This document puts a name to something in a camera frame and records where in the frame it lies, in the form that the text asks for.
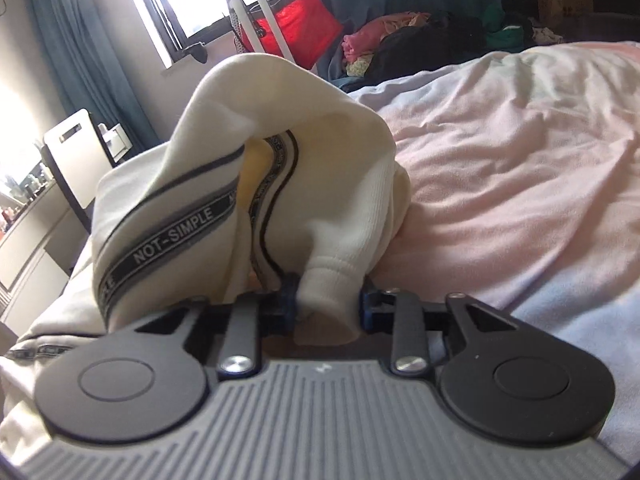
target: red bag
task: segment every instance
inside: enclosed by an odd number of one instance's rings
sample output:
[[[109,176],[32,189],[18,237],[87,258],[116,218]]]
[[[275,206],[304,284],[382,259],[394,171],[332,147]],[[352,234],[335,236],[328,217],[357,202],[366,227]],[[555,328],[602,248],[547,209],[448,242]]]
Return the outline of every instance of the red bag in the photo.
[[[307,70],[315,65],[342,32],[342,25],[326,10],[321,0],[269,0],[269,4],[293,59]],[[258,25],[266,31],[266,36],[260,38],[264,51],[282,57],[276,38],[258,4],[253,4],[249,10]],[[242,42],[248,50],[253,51],[244,30]]]

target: white wall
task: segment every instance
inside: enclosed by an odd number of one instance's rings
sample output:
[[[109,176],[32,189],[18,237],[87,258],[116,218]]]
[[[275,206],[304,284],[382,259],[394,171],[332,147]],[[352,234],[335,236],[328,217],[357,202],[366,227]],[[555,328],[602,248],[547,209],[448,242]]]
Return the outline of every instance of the white wall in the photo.
[[[120,63],[152,126],[168,140],[193,90],[217,63],[236,52],[233,35],[207,45],[209,60],[191,56],[164,67],[133,0],[95,0]]]
[[[6,0],[6,14],[0,16],[0,109],[4,111],[0,128],[5,132],[15,129],[19,118],[16,134],[42,137],[65,118],[65,111],[34,35],[26,2]]]

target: white chair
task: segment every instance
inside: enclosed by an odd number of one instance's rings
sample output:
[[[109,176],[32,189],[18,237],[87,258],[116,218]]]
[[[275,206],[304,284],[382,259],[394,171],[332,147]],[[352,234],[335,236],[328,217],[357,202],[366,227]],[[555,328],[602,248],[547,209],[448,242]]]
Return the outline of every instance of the white chair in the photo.
[[[104,139],[87,110],[80,110],[44,134],[40,150],[73,212],[91,232],[95,193],[114,166]]]

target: clothes pile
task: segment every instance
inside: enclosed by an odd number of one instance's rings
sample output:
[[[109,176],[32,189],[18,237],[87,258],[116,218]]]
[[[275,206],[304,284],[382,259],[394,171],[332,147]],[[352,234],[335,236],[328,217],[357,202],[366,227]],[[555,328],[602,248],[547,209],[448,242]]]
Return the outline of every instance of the clothes pile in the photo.
[[[548,28],[517,12],[491,4],[481,18],[451,12],[402,12],[382,16],[342,41],[344,71],[333,81],[345,92],[383,81],[434,71],[494,50],[521,52],[562,43]]]

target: bedsheet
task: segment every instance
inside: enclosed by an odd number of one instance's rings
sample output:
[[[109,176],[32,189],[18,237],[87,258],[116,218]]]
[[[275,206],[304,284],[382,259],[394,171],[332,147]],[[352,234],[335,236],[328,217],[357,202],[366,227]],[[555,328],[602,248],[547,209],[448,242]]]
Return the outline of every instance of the bedsheet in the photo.
[[[462,290],[593,353],[616,383],[600,439],[640,460],[640,44],[492,53],[351,96],[413,187],[376,284]]]

